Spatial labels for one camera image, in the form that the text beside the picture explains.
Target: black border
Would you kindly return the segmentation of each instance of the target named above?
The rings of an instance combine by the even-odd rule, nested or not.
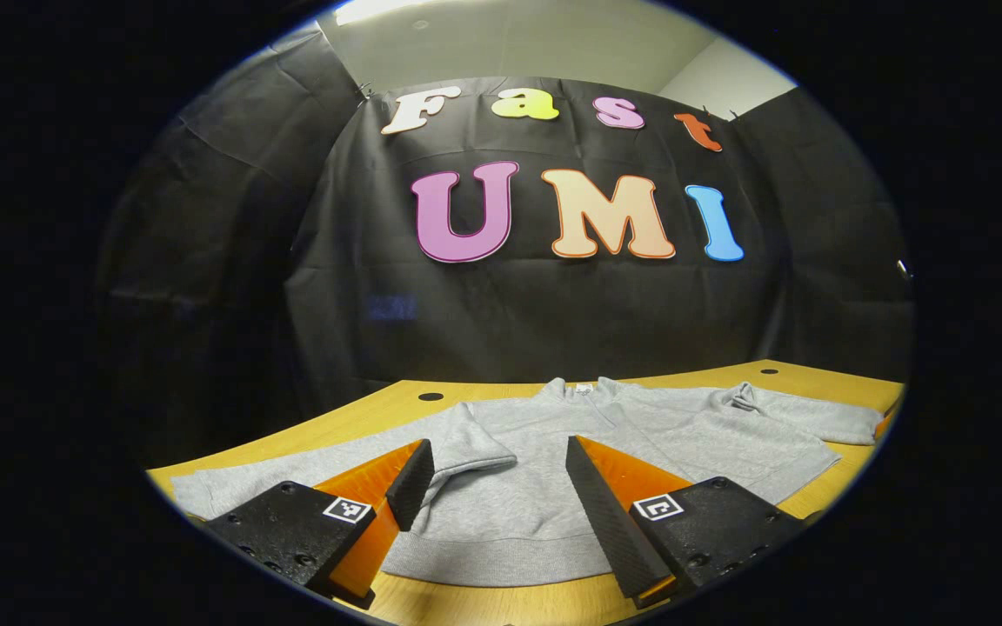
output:
[[[651,623],[1002,619],[1002,3],[916,4],[685,7],[784,68],[867,151],[910,242],[919,350],[858,487]],[[107,207],[138,155],[214,76],[319,7],[0,7],[0,616],[339,621],[234,567],[142,479],[101,418],[91,314]]]

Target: letter u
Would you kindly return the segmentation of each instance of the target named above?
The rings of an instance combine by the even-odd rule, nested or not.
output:
[[[451,229],[451,188],[458,183],[454,171],[425,175],[412,184],[417,195],[417,237],[420,249],[435,260],[480,260],[501,249],[512,227],[509,179],[520,170],[511,160],[485,163],[474,169],[474,178],[485,186],[485,223],[473,234]]]

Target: wooden table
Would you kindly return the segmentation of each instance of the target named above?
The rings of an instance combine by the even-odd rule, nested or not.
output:
[[[779,372],[761,373],[761,370],[768,369]],[[702,370],[698,373],[628,379],[627,382],[645,387],[728,388],[742,381],[775,392],[870,407],[890,418],[894,416],[895,407],[903,393],[903,385],[896,382],[829,373],[769,360]],[[286,431],[238,445],[230,451],[154,469],[148,471],[148,475],[160,491],[172,498],[169,479],[173,476],[186,476],[203,469],[252,464],[255,461],[343,444],[409,424],[458,402],[526,398],[542,388],[544,384],[469,385],[401,381]],[[443,399],[424,401],[418,398],[421,393],[427,392],[442,393]],[[780,503],[780,508],[788,514],[802,518],[828,507],[858,475],[875,448],[874,445],[827,445],[840,453],[842,460],[802,491]],[[611,574],[554,585],[485,588],[438,585],[379,573],[374,580],[373,590],[378,597],[366,613],[406,626],[434,623],[457,623],[460,626],[505,626],[507,623],[516,626],[557,626],[558,623],[601,626],[637,613],[632,602],[621,596]]]

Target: black cloth backdrop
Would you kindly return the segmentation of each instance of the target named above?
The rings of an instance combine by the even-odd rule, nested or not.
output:
[[[425,126],[380,130],[399,95],[458,86]],[[552,120],[490,106],[517,87],[552,94]],[[597,121],[598,96],[625,98],[639,130]],[[720,153],[673,115],[711,127]],[[476,78],[418,84],[370,99],[327,159],[294,244],[287,285],[307,412],[318,415],[402,379],[545,382],[690,372],[775,358],[903,380],[911,307],[896,260],[894,212],[860,150],[799,90],[724,122],[657,95],[576,80]],[[513,160],[512,230],[483,260],[431,260],[415,237],[422,175],[453,170],[451,225],[484,222],[486,162]],[[583,171],[605,197],[643,175],[670,260],[599,241],[562,258],[556,191],[545,169]],[[687,185],[716,188],[742,260],[711,260]],[[596,238],[592,229],[591,238]]]
[[[282,329],[289,245],[363,99],[310,21],[220,76],[132,174],[96,309],[112,419],[144,466],[304,417]]]
[[[549,78],[449,80],[363,100],[311,29],[189,104],[115,211],[100,321],[112,407],[147,467],[245,443],[402,379],[628,378],[764,358],[906,377],[911,304],[891,203],[802,90],[733,122]],[[425,126],[381,134],[399,95],[456,84],[462,95]],[[559,117],[494,115],[498,91],[516,87],[548,91]],[[598,96],[633,102],[644,127],[598,122]],[[681,112],[708,124],[720,153],[690,138],[672,117]],[[431,260],[410,186],[457,171],[451,225],[472,233],[484,221],[472,170],[497,160],[520,165],[504,246],[473,262]],[[627,245],[612,254],[592,229],[595,256],[556,256],[556,191],[540,174],[559,168],[582,171],[607,197],[619,175],[651,179],[675,256],[639,258]],[[687,185],[721,191],[742,260],[704,254]]]
[[[913,264],[871,163],[801,88],[728,129],[740,143],[730,155],[742,181],[773,198],[791,248],[773,360],[907,381],[915,318],[904,272]]]

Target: gray sweatshirt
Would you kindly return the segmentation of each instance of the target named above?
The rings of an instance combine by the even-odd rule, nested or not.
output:
[[[211,519],[282,480],[316,485],[428,438],[435,477],[382,570],[451,585],[544,585],[610,571],[564,467],[569,436],[693,483],[726,476],[779,504],[841,459],[823,439],[871,445],[881,420],[874,409],[747,382],[647,389],[601,378],[578,392],[556,379],[532,398],[463,402],[393,431],[172,485],[184,511]]]

